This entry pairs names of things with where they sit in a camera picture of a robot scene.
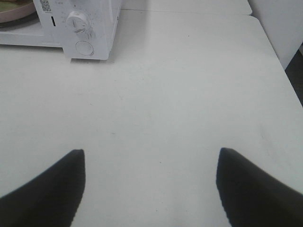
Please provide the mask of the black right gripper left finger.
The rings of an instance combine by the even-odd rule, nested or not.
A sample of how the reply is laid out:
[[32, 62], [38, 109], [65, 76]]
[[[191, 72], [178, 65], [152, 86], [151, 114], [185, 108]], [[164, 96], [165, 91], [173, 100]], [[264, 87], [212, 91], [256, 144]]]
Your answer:
[[85, 189], [84, 150], [72, 150], [0, 199], [2, 227], [69, 227]]

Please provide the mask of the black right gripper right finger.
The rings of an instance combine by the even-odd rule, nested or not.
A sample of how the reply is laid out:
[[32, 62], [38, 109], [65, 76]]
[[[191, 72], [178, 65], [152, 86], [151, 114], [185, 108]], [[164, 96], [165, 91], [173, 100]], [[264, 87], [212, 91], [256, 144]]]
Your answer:
[[216, 186], [233, 227], [301, 227], [303, 195], [231, 148], [219, 153]]

